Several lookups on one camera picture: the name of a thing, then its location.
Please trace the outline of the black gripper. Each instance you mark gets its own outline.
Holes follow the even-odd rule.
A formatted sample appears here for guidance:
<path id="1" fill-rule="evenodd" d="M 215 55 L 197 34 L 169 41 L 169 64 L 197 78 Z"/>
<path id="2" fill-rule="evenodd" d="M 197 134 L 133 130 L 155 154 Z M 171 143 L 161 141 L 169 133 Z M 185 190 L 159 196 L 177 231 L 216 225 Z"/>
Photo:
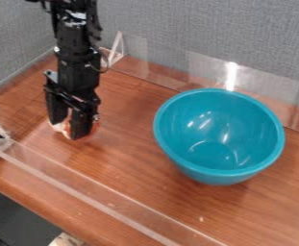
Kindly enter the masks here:
<path id="1" fill-rule="evenodd" d="M 100 99 L 95 92 L 100 79 L 101 55 L 54 53 L 57 71 L 45 71 L 44 85 L 49 123 L 60 123 L 71 112 L 69 137 L 77 140 L 88 136 L 97 121 Z"/>

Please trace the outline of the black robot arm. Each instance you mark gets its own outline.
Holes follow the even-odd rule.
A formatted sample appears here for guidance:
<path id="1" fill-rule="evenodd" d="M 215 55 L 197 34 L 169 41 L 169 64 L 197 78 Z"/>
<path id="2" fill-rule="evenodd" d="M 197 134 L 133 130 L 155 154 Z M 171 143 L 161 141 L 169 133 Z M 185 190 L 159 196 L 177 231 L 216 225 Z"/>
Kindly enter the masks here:
<path id="1" fill-rule="evenodd" d="M 25 0 L 40 3 L 49 13 L 56 45 L 57 71 L 45 71 L 44 85 L 49 124 L 68 139 L 95 131 L 103 54 L 97 0 Z"/>

